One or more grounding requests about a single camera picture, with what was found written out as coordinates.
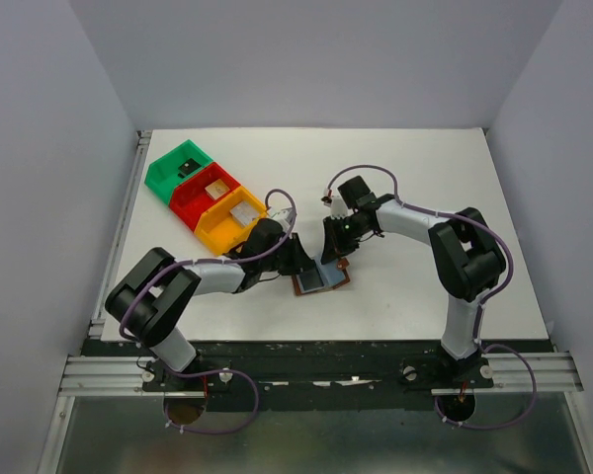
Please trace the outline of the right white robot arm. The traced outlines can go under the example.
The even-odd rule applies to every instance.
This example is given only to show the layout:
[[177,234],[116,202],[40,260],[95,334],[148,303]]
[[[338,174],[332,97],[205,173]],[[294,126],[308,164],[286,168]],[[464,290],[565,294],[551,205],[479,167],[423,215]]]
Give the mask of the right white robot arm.
[[405,203],[392,194],[378,197],[360,176],[340,185],[338,192],[328,191],[323,198],[331,209],[323,219],[320,261],[347,257],[367,234],[396,234],[429,246],[438,279],[449,294],[441,337],[447,355],[436,360],[435,374],[446,386],[460,385],[470,376],[467,358],[478,351],[485,302],[498,291],[501,275],[513,274],[505,242],[474,207],[451,213]]

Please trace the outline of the brown leather card holder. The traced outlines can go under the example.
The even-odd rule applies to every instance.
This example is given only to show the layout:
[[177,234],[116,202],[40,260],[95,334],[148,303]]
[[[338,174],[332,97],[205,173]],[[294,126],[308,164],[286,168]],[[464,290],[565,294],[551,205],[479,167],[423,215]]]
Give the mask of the brown leather card holder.
[[350,282],[349,261],[346,258],[327,264],[315,263],[313,269],[292,276],[295,296],[335,290]]

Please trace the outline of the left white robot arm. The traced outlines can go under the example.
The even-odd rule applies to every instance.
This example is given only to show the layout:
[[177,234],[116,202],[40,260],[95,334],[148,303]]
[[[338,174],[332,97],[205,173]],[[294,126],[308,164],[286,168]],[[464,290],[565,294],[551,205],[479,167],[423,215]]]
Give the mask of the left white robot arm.
[[221,259],[178,262],[161,247],[149,250],[112,289],[104,307],[119,322],[122,336],[150,350],[166,364],[166,379],[187,390],[198,382],[200,368],[196,349],[177,324],[194,296],[240,293],[264,273],[292,277],[315,268],[297,234],[262,218]]

